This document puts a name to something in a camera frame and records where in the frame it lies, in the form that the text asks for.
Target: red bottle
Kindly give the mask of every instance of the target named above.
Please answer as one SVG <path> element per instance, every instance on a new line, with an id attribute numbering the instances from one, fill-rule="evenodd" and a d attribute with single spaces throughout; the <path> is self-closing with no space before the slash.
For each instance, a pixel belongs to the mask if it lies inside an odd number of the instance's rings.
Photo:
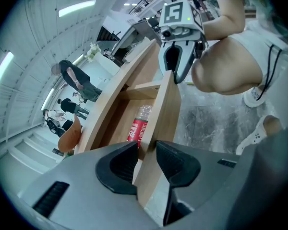
<path id="1" fill-rule="evenodd" d="M 140 107 L 129 131 L 127 141 L 137 140 L 138 147 L 140 146 L 151 111 L 151 105 L 143 105 Z"/>

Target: white sneaker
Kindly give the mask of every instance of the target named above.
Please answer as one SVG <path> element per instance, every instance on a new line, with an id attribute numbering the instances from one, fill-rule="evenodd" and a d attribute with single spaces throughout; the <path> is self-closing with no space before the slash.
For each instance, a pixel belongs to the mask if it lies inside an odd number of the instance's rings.
<path id="1" fill-rule="evenodd" d="M 249 89 L 248 91 L 243 93 L 244 103 L 251 108 L 260 106 L 267 99 L 266 93 L 264 93 L 262 97 L 259 100 L 257 100 L 261 95 L 261 93 L 262 91 L 258 87 Z"/>
<path id="2" fill-rule="evenodd" d="M 260 143 L 264 138 L 267 137 L 267 133 L 264 129 L 264 119 L 267 116 L 263 116 L 261 119 L 259 119 L 258 124 L 256 125 L 255 130 L 253 133 L 251 133 L 247 138 L 245 138 L 237 147 L 236 149 L 236 155 L 241 155 L 244 148 L 251 144 L 258 144 Z"/>

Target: wooden divider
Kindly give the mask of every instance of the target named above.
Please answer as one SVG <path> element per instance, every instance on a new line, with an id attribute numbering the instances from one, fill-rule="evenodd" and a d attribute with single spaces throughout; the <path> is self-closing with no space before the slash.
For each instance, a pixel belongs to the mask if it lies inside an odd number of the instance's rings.
<path id="1" fill-rule="evenodd" d="M 160 46 L 155 43 L 148 52 L 149 57 L 145 57 L 140 62 L 138 67 L 126 81 L 127 86 L 132 87 L 137 84 L 147 83 L 153 80 L 153 77 L 159 68 L 159 51 Z"/>
<path id="2" fill-rule="evenodd" d="M 180 104 L 180 92 L 174 83 L 173 73 L 167 71 L 139 149 L 139 158 L 143 163 L 134 184 L 138 187 L 138 201 L 142 207 L 145 207 L 153 194 L 162 173 L 156 160 L 156 141 L 173 141 Z"/>

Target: gray floor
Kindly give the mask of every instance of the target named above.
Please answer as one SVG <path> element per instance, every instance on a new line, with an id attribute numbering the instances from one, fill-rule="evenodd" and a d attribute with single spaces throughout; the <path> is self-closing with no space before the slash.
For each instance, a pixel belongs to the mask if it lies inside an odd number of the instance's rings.
<path id="1" fill-rule="evenodd" d="M 263 115 L 275 115 L 269 102 L 248 108 L 242 94 L 203 93 L 185 82 L 179 84 L 180 116 L 174 142 L 214 152 L 235 153 Z M 168 182 L 161 176 L 145 210 L 160 226 L 168 198 Z"/>

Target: black office chair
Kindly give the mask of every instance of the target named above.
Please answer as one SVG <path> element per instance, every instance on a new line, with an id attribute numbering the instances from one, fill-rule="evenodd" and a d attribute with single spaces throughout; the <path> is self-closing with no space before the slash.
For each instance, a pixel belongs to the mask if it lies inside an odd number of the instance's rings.
<path id="1" fill-rule="evenodd" d="M 160 32 L 159 21 L 156 18 L 149 18 L 147 21 L 153 28 L 153 30 L 158 33 Z"/>

